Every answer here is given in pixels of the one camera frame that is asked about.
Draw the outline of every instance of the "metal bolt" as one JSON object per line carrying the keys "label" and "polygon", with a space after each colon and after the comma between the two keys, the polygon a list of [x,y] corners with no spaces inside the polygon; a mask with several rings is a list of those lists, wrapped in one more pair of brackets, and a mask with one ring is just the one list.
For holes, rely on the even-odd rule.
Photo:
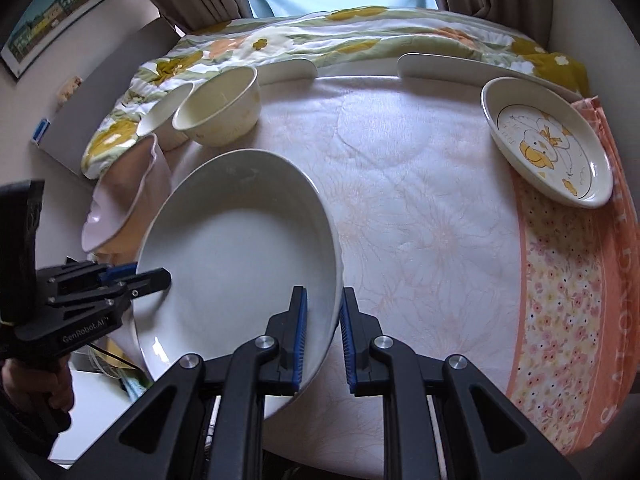
{"label": "metal bolt", "polygon": [[255,338],[255,345],[258,348],[262,348],[263,350],[271,348],[273,345],[275,345],[275,343],[276,340],[270,335],[261,335]]}
{"label": "metal bolt", "polygon": [[180,358],[179,363],[182,368],[195,368],[200,363],[200,358],[196,354],[185,354]]}
{"label": "metal bolt", "polygon": [[469,364],[469,361],[466,360],[466,357],[463,355],[452,355],[449,358],[449,366],[454,370],[462,370],[466,368],[466,365]]}
{"label": "metal bolt", "polygon": [[373,340],[373,344],[382,349],[390,348],[393,343],[394,340],[391,339],[388,335],[379,335]]}

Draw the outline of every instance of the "white bowl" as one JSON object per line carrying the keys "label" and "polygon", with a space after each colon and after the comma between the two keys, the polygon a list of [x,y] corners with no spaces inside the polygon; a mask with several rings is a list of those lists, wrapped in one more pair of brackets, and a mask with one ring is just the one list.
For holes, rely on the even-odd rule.
{"label": "white bowl", "polygon": [[[328,208],[288,160],[238,150],[191,173],[146,234],[138,272],[156,267],[171,273],[170,289],[133,304],[154,379],[183,354],[211,359],[263,334],[295,285],[308,293],[302,388],[318,371],[337,325],[342,257]],[[265,416],[288,400],[267,398]]]}
{"label": "white bowl", "polygon": [[94,188],[82,250],[112,264],[133,262],[146,229],[171,194],[171,171],[154,134],[120,155]]}
{"label": "white bowl", "polygon": [[258,72],[241,66],[204,82],[174,115],[174,128],[206,146],[224,146],[246,134],[260,115]]}
{"label": "white bowl", "polygon": [[500,77],[482,88],[482,110],[498,148],[532,186],[559,203],[607,203],[613,175],[589,123],[542,86]]}
{"label": "white bowl", "polygon": [[155,133],[160,149],[169,152],[189,140],[172,125],[175,111],[193,90],[193,83],[184,83],[160,99],[138,123],[136,134],[143,137]]}

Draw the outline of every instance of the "oval plate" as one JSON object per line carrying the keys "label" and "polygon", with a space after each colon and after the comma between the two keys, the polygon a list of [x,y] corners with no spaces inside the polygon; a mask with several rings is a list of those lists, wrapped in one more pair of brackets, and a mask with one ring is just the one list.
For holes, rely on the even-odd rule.
{"label": "oval plate", "polygon": [[[306,287],[301,389],[318,371],[337,325],[342,259],[337,231],[314,184],[262,150],[220,155],[193,171],[149,228],[138,272],[164,267],[168,291],[138,298],[133,316],[156,380],[177,359],[231,354],[264,333]],[[268,397],[265,416],[290,399]]]}
{"label": "oval plate", "polygon": [[609,200],[609,159],[589,123],[564,99],[513,77],[489,81],[481,99],[495,143],[531,185],[565,205],[596,208]]}

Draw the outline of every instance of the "floral comforter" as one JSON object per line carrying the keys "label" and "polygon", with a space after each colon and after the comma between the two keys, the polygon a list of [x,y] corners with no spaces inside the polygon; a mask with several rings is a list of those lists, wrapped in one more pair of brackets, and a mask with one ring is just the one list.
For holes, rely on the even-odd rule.
{"label": "floral comforter", "polygon": [[92,137],[82,172],[98,178],[138,140],[140,119],[169,90],[220,71],[304,57],[318,68],[410,52],[462,57],[510,68],[589,96],[584,66],[527,36],[485,20],[430,9],[359,7],[296,18],[243,19],[184,36],[146,62]]}

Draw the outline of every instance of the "picture frame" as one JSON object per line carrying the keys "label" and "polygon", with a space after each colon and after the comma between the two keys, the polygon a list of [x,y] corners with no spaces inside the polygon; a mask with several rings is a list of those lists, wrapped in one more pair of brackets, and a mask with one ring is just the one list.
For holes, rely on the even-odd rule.
{"label": "picture frame", "polygon": [[55,39],[104,0],[33,0],[0,51],[16,80]]}

